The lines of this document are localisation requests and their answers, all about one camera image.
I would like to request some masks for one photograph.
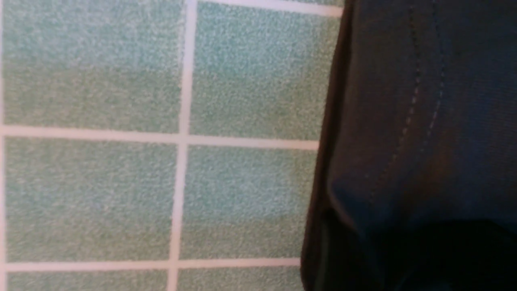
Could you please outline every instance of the black bag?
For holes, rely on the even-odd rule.
[[[347,0],[306,291],[517,289],[517,2]]]

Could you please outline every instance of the green tile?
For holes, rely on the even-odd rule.
[[[8,124],[176,132],[183,0],[4,0]]]
[[[172,145],[8,138],[8,261],[169,257]]]
[[[180,270],[178,291],[303,291],[293,267]]]
[[[8,291],[166,291],[166,271],[11,273]]]
[[[199,3],[194,134],[319,138],[339,19]]]
[[[315,152],[191,147],[180,256],[298,257]]]

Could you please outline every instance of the white grout line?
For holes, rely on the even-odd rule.
[[[315,140],[282,140],[260,138],[232,138],[232,137],[207,137],[189,136],[189,144],[199,146],[223,146],[263,149],[292,149],[292,150],[318,150],[318,141]]]
[[[100,261],[86,263],[7,263],[7,272],[79,272],[121,270],[166,270],[169,261]]]
[[[209,259],[209,260],[181,260],[180,269],[202,268],[250,268],[250,267],[299,267],[299,258],[280,259]]]
[[[7,226],[6,226],[6,205],[5,205],[5,139],[3,136],[0,135],[0,291],[7,290],[6,232],[7,232]]]
[[[88,272],[166,270],[169,261],[100,261],[79,263],[7,263],[7,272]],[[177,269],[298,267],[299,258],[179,260]]]
[[[177,134],[118,132],[115,130],[4,125],[2,131],[4,135],[12,137],[64,138],[157,143],[178,143],[180,141],[179,135]]]
[[[0,124],[4,123],[4,78],[3,78],[3,52],[4,52],[4,3],[0,0]],[[7,225],[6,225],[6,199],[5,199],[5,138],[0,128],[0,291],[7,291]]]
[[[192,103],[192,78],[194,72],[195,30],[197,23],[197,0],[185,0],[187,5],[185,20],[185,48],[181,76],[181,109],[179,112],[179,143],[176,157],[176,177],[174,204],[172,207],[172,227],[169,250],[169,275],[167,291],[176,291],[178,285],[178,261],[181,245],[181,220],[183,219],[183,199],[185,176],[187,174],[188,137],[190,105]]]
[[[236,5],[253,8],[263,8],[277,11],[288,11],[305,14],[315,14],[328,17],[341,17],[343,8],[319,4],[301,3],[286,0],[200,0],[227,5]]]
[[[106,140],[155,143],[186,143],[193,146],[244,147],[264,149],[299,149],[317,150],[315,140],[282,140],[238,137],[197,136],[183,134],[162,134],[143,132],[119,132],[115,130],[96,130],[78,128],[31,127],[4,125],[1,128],[5,136],[33,138],[63,138],[80,140]]]

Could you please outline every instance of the stitching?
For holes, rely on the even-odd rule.
[[[431,120],[431,123],[429,124],[429,128],[427,129],[427,136],[425,138],[425,141],[423,142],[422,148],[420,149],[420,152],[423,152],[427,145],[429,144],[429,140],[431,139],[431,134],[433,133],[434,125],[436,124],[436,118],[438,117],[438,113],[440,111],[440,108],[442,107],[442,100],[444,96],[444,88],[445,88],[445,54],[444,54],[444,46],[442,42],[442,36],[440,34],[440,27],[438,25],[438,16],[437,16],[437,3],[436,0],[433,1],[433,22],[434,22],[434,29],[436,30],[436,36],[438,37],[438,46],[440,50],[440,63],[441,63],[441,72],[440,72],[440,91],[438,95],[438,100],[436,101],[436,107],[434,109],[433,113],[433,119]]]
[[[369,198],[370,206],[373,206],[373,200],[374,200],[377,190],[379,189],[381,183],[385,180],[391,166],[399,157],[400,150],[402,148],[402,144],[407,135],[408,128],[411,125],[413,114],[415,114],[415,104],[418,101],[418,93],[419,93],[419,87],[420,87],[420,44],[419,44],[418,38],[417,38],[414,14],[415,14],[415,7],[413,5],[411,5],[409,7],[409,29],[411,31],[411,40],[413,42],[413,47],[414,47],[415,55],[417,58],[416,59],[416,69],[415,69],[415,90],[413,93],[413,97],[411,99],[411,106],[409,108],[409,112],[407,113],[406,124],[405,124],[404,128],[402,129],[402,132],[399,136],[397,147],[391,156],[391,160],[386,165],[386,168],[381,172],[381,175],[375,182],[374,188],[372,189],[372,191],[370,193],[370,198]]]

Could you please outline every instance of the tile floor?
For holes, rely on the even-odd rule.
[[[343,1],[226,2],[3,0],[0,291],[302,290]]]

